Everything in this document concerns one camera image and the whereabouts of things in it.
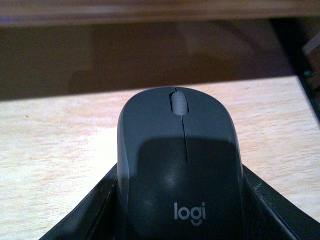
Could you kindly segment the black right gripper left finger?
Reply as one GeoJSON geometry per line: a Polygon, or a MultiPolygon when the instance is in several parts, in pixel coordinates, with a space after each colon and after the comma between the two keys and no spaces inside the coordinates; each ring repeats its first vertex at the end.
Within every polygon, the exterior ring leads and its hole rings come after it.
{"type": "Polygon", "coordinates": [[[52,227],[42,240],[114,240],[116,238],[117,167],[111,170],[52,227]]]}

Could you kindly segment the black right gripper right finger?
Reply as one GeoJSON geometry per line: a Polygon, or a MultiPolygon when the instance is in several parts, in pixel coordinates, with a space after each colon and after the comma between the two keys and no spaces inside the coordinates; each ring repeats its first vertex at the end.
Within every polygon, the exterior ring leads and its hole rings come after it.
{"type": "Polygon", "coordinates": [[[249,240],[318,240],[320,223],[243,166],[249,240]]]}

